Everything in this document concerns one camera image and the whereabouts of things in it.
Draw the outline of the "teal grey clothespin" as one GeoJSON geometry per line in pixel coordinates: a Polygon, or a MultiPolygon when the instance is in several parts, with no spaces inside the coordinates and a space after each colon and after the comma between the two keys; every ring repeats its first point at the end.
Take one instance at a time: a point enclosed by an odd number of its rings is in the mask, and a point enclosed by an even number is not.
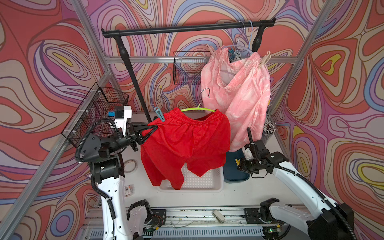
{"type": "Polygon", "coordinates": [[[157,115],[157,118],[159,118],[162,122],[165,122],[166,119],[164,117],[164,114],[163,114],[162,110],[159,107],[155,107],[154,111],[155,111],[155,113],[157,115]]]}

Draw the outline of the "red shorts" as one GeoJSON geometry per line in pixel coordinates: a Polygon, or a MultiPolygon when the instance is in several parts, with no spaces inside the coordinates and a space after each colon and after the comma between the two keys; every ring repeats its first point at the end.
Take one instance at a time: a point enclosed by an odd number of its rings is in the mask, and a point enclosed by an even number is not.
{"type": "Polygon", "coordinates": [[[164,116],[165,122],[156,119],[150,123],[158,129],[141,145],[141,160],[153,186],[169,180],[175,190],[181,189],[185,164],[199,177],[225,165],[231,140],[226,115],[215,110],[192,119],[173,109],[164,116]]]}

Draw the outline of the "green hanger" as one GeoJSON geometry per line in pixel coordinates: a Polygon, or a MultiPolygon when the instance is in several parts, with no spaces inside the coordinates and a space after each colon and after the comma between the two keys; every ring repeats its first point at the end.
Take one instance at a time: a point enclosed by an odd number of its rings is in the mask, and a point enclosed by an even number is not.
{"type": "Polygon", "coordinates": [[[210,98],[210,94],[211,94],[210,88],[204,88],[199,93],[199,99],[201,100],[201,102],[198,104],[198,106],[197,107],[193,107],[193,108],[181,109],[181,112],[190,112],[190,111],[215,112],[215,110],[205,108],[202,105],[202,102],[203,102],[202,96],[203,96],[203,93],[206,92],[206,91],[208,91],[208,98],[210,98]]]}

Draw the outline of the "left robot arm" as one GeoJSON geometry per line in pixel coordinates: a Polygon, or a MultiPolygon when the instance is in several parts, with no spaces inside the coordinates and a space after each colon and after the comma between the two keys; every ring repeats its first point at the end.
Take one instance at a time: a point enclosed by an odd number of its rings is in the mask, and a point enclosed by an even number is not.
{"type": "Polygon", "coordinates": [[[101,196],[103,238],[105,240],[142,240],[145,224],[153,214],[147,200],[126,208],[125,166],[122,152],[131,147],[135,152],[157,130],[156,125],[110,118],[93,122],[80,138],[75,159],[88,164],[91,186],[101,196]]]}

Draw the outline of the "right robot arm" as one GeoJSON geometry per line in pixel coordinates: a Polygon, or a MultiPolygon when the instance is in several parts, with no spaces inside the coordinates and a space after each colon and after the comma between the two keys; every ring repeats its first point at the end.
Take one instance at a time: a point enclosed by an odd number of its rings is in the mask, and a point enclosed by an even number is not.
{"type": "Polygon", "coordinates": [[[355,240],[354,211],[346,203],[337,201],[321,192],[280,152],[271,153],[263,141],[254,141],[247,129],[249,144],[245,156],[238,163],[238,170],[259,178],[266,171],[285,184],[305,205],[307,212],[282,204],[270,198],[260,204],[257,216],[263,223],[282,221],[307,234],[312,240],[355,240]]]}

